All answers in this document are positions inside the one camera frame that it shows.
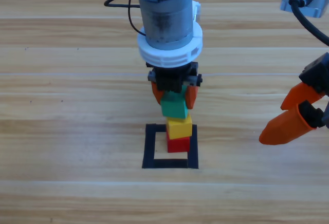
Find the black tape square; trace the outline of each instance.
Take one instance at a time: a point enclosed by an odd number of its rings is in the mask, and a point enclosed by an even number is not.
[[[147,124],[145,129],[145,147],[143,169],[198,169],[197,126],[192,126],[190,151],[187,159],[154,159],[156,133],[165,133],[166,125]]]

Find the toy block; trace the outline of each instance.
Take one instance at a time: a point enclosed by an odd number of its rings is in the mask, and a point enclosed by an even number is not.
[[[163,97],[164,91],[160,91],[158,90],[158,87],[156,86],[156,83],[151,82],[152,83],[152,92],[153,95],[155,97],[155,99],[157,100],[157,102],[160,104],[161,103],[161,98]]]
[[[188,109],[193,109],[199,88],[197,86],[188,86],[185,92],[185,101]]]
[[[170,139],[167,132],[168,153],[180,153],[190,151],[190,137]]]
[[[165,117],[186,119],[188,115],[188,108],[185,101],[186,86],[182,87],[181,93],[166,91],[161,98],[162,115]]]
[[[192,136],[192,118],[186,119],[167,118],[167,131],[169,139],[186,138]]]

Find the black cable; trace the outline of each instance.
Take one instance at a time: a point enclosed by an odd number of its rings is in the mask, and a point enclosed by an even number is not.
[[[308,30],[313,36],[315,36],[325,45],[329,46],[329,37],[323,34],[318,28],[316,28],[300,11],[299,8],[302,7],[301,2],[299,0],[291,0],[289,3],[295,17],[302,24],[302,26],[304,26],[306,30]]]
[[[139,30],[134,26],[134,24],[133,24],[132,17],[131,17],[131,15],[130,15],[131,2],[132,2],[132,0],[129,0],[129,1],[128,1],[128,18],[129,18],[129,22],[130,22],[131,26],[133,27],[133,29],[134,29],[136,32],[138,32],[138,33],[141,34],[141,35],[146,36],[145,33],[139,31]]]
[[[114,0],[107,0],[104,2],[104,6],[106,7],[123,7],[123,8],[128,8],[129,5],[127,4],[111,4],[111,2]],[[130,5],[132,8],[140,8],[140,5]]]
[[[140,8],[140,5],[132,5],[132,0],[129,0],[128,4],[111,4],[111,2],[114,1],[114,0],[107,0],[104,2],[104,6],[106,7],[124,7],[124,8],[128,8],[128,18],[129,18],[129,22],[130,22],[130,25],[133,27],[133,29],[135,31],[137,31],[139,34],[141,35],[145,35],[145,33],[139,31],[133,24],[133,21],[132,21],[132,18],[131,18],[131,14],[130,14],[130,9],[131,8]]]

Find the wooden table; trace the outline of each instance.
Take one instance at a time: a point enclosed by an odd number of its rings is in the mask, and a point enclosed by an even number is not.
[[[0,0],[1,224],[329,223],[327,129],[258,142],[327,52],[281,0],[197,0],[199,170],[141,168],[145,124],[165,120],[127,10],[104,1]],[[164,140],[156,158],[186,157]]]

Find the orange claw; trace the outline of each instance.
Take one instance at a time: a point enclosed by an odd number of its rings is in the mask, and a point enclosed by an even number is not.
[[[185,92],[186,106],[188,109],[193,109],[197,97],[198,87],[188,86]]]
[[[165,93],[164,93],[164,91],[158,90],[158,87],[156,86],[156,83],[154,83],[154,82],[151,82],[151,83],[152,83],[153,95],[154,95],[155,99],[157,100],[157,102],[160,104],[161,103],[161,98],[163,97],[163,95]]]
[[[301,82],[289,91],[281,105],[281,109],[289,110],[306,100],[309,101],[310,104],[313,104],[324,97],[324,95],[324,93],[319,94],[313,87]]]
[[[267,145],[285,144],[315,129],[304,120],[296,104],[272,119],[261,133],[259,141]]]

